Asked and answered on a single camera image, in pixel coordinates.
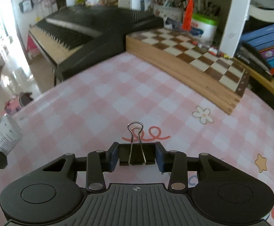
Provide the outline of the white tube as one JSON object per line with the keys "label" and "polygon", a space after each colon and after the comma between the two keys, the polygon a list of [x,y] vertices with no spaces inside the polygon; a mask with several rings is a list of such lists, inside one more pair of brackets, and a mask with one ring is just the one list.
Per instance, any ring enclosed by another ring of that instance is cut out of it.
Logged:
{"label": "white tube", "polygon": [[0,152],[8,155],[20,142],[23,134],[17,122],[8,114],[0,118]]}

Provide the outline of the black binder clip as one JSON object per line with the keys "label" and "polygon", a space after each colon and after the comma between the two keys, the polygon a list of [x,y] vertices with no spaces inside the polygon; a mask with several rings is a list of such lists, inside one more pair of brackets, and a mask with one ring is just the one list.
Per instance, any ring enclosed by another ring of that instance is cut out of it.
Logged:
{"label": "black binder clip", "polygon": [[129,134],[119,146],[120,166],[155,164],[155,143],[142,141],[144,125],[133,121],[127,125]]}

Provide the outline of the pink checkered tablecloth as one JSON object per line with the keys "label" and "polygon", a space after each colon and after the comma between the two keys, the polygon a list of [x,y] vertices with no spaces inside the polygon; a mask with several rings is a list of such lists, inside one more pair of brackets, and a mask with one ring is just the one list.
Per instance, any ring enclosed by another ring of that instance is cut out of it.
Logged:
{"label": "pink checkered tablecloth", "polygon": [[[274,110],[249,89],[231,114],[163,71],[121,54],[57,85],[14,115],[23,137],[0,170],[0,193],[66,153],[84,157],[112,143],[159,141],[211,155],[274,192]],[[274,225],[274,207],[268,219]],[[0,225],[6,222],[0,209]]]}

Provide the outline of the wooden chess board box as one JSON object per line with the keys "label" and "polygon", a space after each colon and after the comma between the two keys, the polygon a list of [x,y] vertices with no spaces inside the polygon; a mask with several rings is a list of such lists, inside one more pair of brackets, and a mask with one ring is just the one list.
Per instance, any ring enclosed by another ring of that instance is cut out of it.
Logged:
{"label": "wooden chess board box", "polygon": [[240,102],[250,74],[234,59],[211,54],[186,34],[165,28],[128,34],[126,50],[168,73],[227,114]]}

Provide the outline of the black electronic keyboard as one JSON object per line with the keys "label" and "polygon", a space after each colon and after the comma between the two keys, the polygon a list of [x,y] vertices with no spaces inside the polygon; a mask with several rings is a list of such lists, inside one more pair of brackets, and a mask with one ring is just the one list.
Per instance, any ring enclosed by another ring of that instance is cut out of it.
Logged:
{"label": "black electronic keyboard", "polygon": [[163,25],[151,11],[77,5],[48,15],[29,35],[62,82],[124,52],[126,35]]}

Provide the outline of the white green lidded jar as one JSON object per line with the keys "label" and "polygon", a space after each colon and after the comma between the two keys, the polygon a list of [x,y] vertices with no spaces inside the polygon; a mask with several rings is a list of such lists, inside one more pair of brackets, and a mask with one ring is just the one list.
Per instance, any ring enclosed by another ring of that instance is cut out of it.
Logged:
{"label": "white green lidded jar", "polygon": [[194,13],[190,33],[200,43],[212,45],[218,24],[218,17]]}

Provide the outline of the red white glue bottle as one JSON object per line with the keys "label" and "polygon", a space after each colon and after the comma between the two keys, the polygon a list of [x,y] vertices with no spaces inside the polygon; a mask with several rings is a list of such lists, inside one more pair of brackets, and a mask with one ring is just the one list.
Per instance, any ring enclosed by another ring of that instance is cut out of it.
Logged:
{"label": "red white glue bottle", "polygon": [[182,28],[186,31],[191,30],[193,10],[194,10],[194,0],[186,0],[186,11],[185,11],[183,23],[182,23]]}

